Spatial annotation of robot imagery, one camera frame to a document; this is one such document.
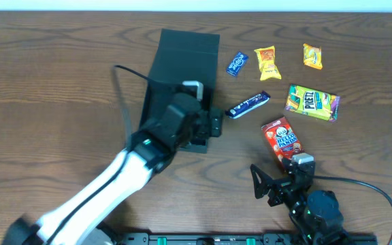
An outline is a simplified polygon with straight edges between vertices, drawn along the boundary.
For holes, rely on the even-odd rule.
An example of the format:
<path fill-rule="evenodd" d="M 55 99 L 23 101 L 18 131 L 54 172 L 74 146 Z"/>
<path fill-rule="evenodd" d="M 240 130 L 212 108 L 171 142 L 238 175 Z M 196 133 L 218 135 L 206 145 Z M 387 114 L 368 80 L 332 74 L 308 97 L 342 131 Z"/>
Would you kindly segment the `dark blue Oreo packet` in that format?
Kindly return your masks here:
<path fill-rule="evenodd" d="M 265 92 L 261 91 L 256 95 L 248 98 L 247 100 L 235 105 L 232 108 L 229 108 L 225 111 L 225 115 L 232 118 L 237 119 L 248 112 L 256 109 L 257 107 L 267 103 L 270 100 L 271 96 Z"/>

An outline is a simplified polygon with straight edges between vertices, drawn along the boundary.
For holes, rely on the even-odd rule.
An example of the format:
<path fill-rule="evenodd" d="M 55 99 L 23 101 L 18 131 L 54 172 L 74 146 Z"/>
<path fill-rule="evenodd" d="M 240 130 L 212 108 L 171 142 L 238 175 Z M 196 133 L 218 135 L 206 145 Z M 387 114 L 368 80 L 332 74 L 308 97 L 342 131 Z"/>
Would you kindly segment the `red Hello Panda box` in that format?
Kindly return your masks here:
<path fill-rule="evenodd" d="M 302 143 L 285 117 L 263 125 L 261 130 L 280 162 L 304 152 Z"/>

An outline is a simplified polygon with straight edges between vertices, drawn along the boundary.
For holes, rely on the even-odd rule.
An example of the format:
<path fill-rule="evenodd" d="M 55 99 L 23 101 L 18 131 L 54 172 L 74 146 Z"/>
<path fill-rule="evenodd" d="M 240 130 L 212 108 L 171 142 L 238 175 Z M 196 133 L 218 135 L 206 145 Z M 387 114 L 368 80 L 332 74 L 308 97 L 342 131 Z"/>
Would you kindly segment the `black gift box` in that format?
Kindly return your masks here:
<path fill-rule="evenodd" d="M 220 35 L 162 29 L 159 46 L 148 77 L 166 84 L 198 81 L 203 84 L 201 107 L 207 116 L 217 117 L 220 125 L 209 127 L 207 136 L 195 137 L 181 151 L 207 153 L 208 139 L 221 134 L 220 109 L 213 109 Z M 139 127 L 151 117 L 161 116 L 169 97 L 148 85 Z"/>

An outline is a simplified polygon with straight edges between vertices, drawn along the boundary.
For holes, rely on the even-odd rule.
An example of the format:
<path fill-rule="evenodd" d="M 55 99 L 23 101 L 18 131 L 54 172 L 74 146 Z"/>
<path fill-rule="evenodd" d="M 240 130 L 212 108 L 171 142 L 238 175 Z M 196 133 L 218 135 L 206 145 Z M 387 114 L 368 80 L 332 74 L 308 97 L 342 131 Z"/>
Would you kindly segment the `yellow sandwich cracker packet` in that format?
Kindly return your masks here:
<path fill-rule="evenodd" d="M 255 49 L 257 55 L 259 71 L 261 72 L 260 81 L 271 78 L 282 79 L 282 76 L 275 64 L 276 49 L 275 46 Z"/>

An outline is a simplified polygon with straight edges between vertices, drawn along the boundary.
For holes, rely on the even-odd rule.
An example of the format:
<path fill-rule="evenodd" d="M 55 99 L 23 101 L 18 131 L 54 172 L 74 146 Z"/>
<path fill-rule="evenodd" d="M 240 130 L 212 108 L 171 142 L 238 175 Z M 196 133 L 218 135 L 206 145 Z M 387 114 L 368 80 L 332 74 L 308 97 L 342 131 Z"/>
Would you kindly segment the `green Pretz snack box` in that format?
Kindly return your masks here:
<path fill-rule="evenodd" d="M 296 84 L 289 87 L 286 111 L 334 122 L 338 119 L 340 96 Z"/>

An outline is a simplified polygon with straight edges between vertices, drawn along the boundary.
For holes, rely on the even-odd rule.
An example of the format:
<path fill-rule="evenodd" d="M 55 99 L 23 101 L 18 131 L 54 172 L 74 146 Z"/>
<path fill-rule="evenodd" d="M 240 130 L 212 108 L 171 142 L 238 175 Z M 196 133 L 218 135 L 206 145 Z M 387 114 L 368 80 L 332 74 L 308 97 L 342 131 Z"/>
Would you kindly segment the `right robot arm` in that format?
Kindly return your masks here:
<path fill-rule="evenodd" d="M 284 204 L 289 218 L 305 244 L 354 244 L 343 228 L 344 217 L 336 196 L 331 191 L 309 193 L 313 184 L 315 162 L 284 161 L 287 175 L 273 179 L 256 165 L 250 166 L 255 197 L 268 196 L 267 203 L 274 207 Z"/>

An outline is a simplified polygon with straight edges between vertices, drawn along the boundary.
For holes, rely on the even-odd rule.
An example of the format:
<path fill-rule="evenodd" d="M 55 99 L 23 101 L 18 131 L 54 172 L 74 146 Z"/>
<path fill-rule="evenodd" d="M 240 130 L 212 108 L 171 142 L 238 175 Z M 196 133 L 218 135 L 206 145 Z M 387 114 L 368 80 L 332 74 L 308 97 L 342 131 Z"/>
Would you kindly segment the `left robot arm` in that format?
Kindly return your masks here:
<path fill-rule="evenodd" d="M 30 224 L 12 223 L 4 244 L 82 244 L 94 228 L 121 202 L 161 173 L 181 147 L 199 138 L 221 134 L 222 112 L 205 110 L 199 99 L 184 93 L 153 107 L 111 164 L 90 184 L 57 209 Z"/>

